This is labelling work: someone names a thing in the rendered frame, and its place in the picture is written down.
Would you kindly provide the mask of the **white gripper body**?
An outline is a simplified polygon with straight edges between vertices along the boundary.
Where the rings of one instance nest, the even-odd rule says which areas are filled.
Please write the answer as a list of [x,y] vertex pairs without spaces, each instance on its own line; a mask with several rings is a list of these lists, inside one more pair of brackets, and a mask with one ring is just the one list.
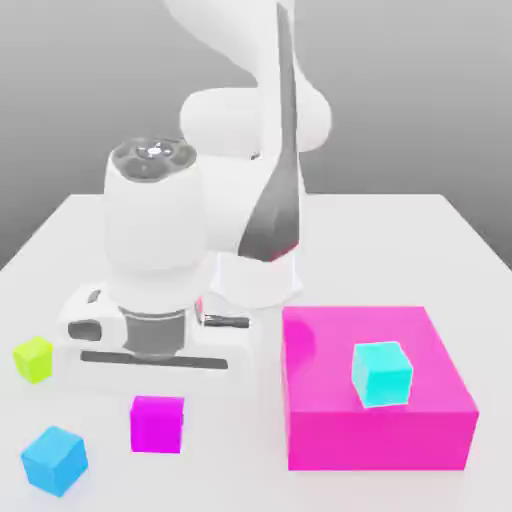
[[58,324],[54,352],[56,384],[101,394],[244,397],[256,387],[258,342],[254,329],[202,327],[193,323],[185,349],[165,360],[139,360],[117,346],[91,338],[90,319],[70,328]]

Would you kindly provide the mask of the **small magenta cube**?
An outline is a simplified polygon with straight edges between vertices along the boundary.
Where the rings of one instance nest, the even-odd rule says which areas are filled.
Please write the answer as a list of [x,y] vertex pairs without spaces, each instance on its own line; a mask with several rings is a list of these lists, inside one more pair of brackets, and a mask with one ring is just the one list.
[[132,451],[179,454],[184,403],[183,397],[137,395],[130,410]]

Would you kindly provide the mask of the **small lime green cube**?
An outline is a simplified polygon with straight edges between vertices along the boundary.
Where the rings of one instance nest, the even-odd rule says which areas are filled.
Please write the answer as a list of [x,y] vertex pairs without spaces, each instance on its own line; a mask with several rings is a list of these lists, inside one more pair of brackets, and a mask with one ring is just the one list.
[[53,345],[43,337],[34,337],[13,350],[18,372],[31,384],[52,375],[52,355]]

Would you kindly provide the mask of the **small blue cube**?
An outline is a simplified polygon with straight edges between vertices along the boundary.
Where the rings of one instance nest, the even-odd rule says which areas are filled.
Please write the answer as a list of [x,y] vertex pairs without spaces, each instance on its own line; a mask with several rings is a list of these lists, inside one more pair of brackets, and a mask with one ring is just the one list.
[[48,427],[21,453],[28,482],[62,497],[88,469],[84,439],[57,426]]

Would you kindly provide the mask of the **small cyan cube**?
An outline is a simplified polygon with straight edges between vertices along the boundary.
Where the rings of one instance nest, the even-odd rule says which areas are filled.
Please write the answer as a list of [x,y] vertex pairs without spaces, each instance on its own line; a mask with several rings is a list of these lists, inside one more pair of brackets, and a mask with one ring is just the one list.
[[413,366],[396,341],[354,345],[351,381],[365,409],[407,405]]

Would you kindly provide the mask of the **large pink box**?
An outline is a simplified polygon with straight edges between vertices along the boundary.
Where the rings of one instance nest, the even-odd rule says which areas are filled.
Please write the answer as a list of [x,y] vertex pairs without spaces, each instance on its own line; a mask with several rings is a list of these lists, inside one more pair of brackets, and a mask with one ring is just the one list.
[[[397,342],[412,365],[407,404],[363,406],[354,347]],[[462,470],[479,411],[426,310],[291,306],[281,382],[291,470]]]

